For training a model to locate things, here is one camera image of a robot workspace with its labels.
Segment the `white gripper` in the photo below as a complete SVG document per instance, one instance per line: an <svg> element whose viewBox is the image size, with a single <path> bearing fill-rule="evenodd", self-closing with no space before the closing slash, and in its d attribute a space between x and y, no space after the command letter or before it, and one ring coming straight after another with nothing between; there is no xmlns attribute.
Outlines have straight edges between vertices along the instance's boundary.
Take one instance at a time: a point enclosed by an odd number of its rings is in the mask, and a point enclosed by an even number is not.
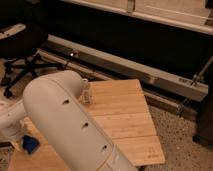
<svg viewBox="0 0 213 171"><path fill-rule="evenodd" d="M10 143L18 151L23 151L23 138L26 135L25 132L18 132L9 137Z"/></svg>

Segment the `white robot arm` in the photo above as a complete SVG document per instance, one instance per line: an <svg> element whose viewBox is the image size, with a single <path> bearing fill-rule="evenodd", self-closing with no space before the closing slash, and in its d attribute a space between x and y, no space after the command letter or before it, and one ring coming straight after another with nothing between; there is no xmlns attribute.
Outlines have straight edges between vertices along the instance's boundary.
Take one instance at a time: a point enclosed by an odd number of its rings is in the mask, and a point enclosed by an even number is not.
<svg viewBox="0 0 213 171"><path fill-rule="evenodd" d="M71 70L32 80L0 111L0 130L28 117L72 171L137 171L79 103L83 85Z"/></svg>

